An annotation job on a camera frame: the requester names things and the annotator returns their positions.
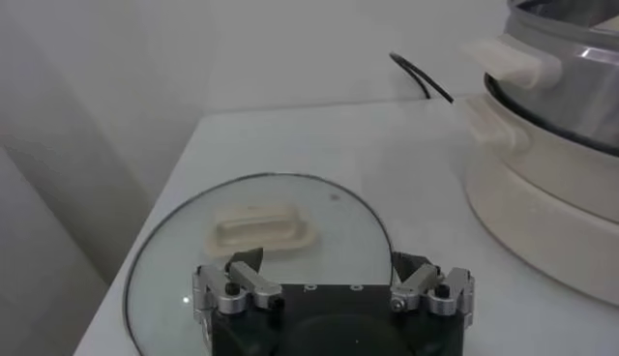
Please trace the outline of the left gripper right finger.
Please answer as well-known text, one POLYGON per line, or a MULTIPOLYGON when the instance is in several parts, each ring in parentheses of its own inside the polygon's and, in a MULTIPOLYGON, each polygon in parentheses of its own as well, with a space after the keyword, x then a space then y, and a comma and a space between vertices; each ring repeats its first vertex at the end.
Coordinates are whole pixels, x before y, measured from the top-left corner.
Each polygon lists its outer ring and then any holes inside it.
POLYGON ((433 315, 461 315, 464 328, 473 324, 475 279, 469 270, 453 268, 444 274, 426 257, 404 252, 392 252, 391 262, 392 270, 398 275, 398 282, 390 287, 393 312, 413 312, 426 307, 433 315))

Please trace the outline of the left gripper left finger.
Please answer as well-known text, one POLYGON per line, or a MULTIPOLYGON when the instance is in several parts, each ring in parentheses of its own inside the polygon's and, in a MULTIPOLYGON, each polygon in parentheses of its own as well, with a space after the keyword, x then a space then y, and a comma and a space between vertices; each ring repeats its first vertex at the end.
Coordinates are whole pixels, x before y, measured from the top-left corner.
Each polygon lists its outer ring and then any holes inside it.
POLYGON ((192 273, 193 318, 205 322, 212 311, 237 315, 250 307, 274 312, 283 308, 283 287, 259 274, 262 248, 235 252, 222 269, 199 265, 192 273))

